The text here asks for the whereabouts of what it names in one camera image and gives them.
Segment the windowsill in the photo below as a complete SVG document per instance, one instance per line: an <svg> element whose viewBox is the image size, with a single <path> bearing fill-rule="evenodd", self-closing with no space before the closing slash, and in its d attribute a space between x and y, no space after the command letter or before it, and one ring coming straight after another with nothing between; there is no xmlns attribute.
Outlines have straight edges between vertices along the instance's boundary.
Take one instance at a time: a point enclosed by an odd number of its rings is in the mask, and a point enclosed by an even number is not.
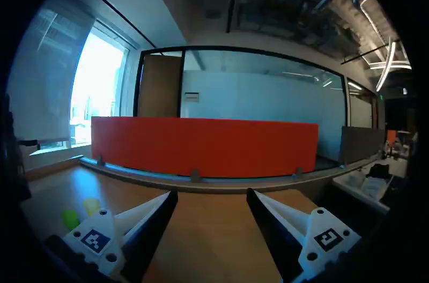
<svg viewBox="0 0 429 283"><path fill-rule="evenodd" d="M82 144L76 144L76 145L71 145L72 148L76 148L76 147L84 147L84 146L90 146L91 143L82 143Z"/></svg>
<svg viewBox="0 0 429 283"><path fill-rule="evenodd" d="M59 151L59 150L67 150L67 149L73 149L76 147L84 147L84 146L90 146L90 145L91 143L83 143L83 144L72 145L71 148L67 148L63 146L63 147L57 147L57 148L41 149L31 153L30 155L37 155L37 154L48 153L48 152Z"/></svg>

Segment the white desk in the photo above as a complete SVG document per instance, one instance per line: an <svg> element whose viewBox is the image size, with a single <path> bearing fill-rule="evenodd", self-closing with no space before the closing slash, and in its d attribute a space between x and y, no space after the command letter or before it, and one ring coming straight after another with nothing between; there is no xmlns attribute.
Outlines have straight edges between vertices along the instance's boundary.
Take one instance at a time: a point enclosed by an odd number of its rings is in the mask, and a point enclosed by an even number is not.
<svg viewBox="0 0 429 283"><path fill-rule="evenodd" d="M393 158L387 158L384 160L376 160L368 164L367 166L362 167L361 171L354 170L347 174L335 177L333 179L333 184L341 190L349 193L356 199L360 200L361 202L371 206L372 208L378 210L383 214L387 214L390 208L379 202L379 200L381 199L381 197L383 197L384 193L386 192L386 189L389 187L389 183L383 186L377 198L372 198L361 190L361 185L365 180L365 175L369 173L371 167L376 163L379 163L381 165L389 165L389 173L394 176L405 177L407 160L401 158L399 158L398 160L394 160Z"/></svg>

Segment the wooden desk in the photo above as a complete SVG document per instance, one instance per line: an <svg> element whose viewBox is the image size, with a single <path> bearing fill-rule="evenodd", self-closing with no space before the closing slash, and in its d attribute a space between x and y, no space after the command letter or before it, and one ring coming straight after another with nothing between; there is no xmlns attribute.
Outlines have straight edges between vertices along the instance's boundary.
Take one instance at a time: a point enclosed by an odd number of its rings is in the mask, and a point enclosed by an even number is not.
<svg viewBox="0 0 429 283"><path fill-rule="evenodd" d="M120 213L163 190L125 183L73 167L30 183L33 198L22 203L40 239L64 235L61 211L74 209L86 217L82 201L94 197ZM268 196L309 213L316 205L297 190ZM246 203L246 195L179 192L179 202L164 232L144 282L280 282L262 234Z"/></svg>

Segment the gray partition panel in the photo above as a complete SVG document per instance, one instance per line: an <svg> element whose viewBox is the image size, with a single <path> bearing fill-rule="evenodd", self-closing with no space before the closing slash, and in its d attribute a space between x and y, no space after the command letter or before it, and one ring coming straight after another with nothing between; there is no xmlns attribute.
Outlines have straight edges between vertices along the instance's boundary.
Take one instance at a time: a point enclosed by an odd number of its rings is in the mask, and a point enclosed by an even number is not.
<svg viewBox="0 0 429 283"><path fill-rule="evenodd" d="M377 106L378 106L378 117L379 117L379 129L385 129L386 128L386 120L385 115L386 111L384 108L384 101L380 98L377 98Z"/></svg>
<svg viewBox="0 0 429 283"><path fill-rule="evenodd" d="M348 164L377 153L384 145L384 130L344 126L341 163Z"/></svg>

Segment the window blind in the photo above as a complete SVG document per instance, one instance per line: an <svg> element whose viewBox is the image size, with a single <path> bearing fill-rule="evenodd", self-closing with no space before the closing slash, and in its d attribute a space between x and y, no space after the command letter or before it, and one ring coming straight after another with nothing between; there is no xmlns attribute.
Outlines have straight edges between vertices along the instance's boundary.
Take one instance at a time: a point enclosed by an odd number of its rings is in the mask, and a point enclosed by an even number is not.
<svg viewBox="0 0 429 283"><path fill-rule="evenodd" d="M17 138L69 140L73 79L93 24L73 0L46 0L34 16L8 81Z"/></svg>

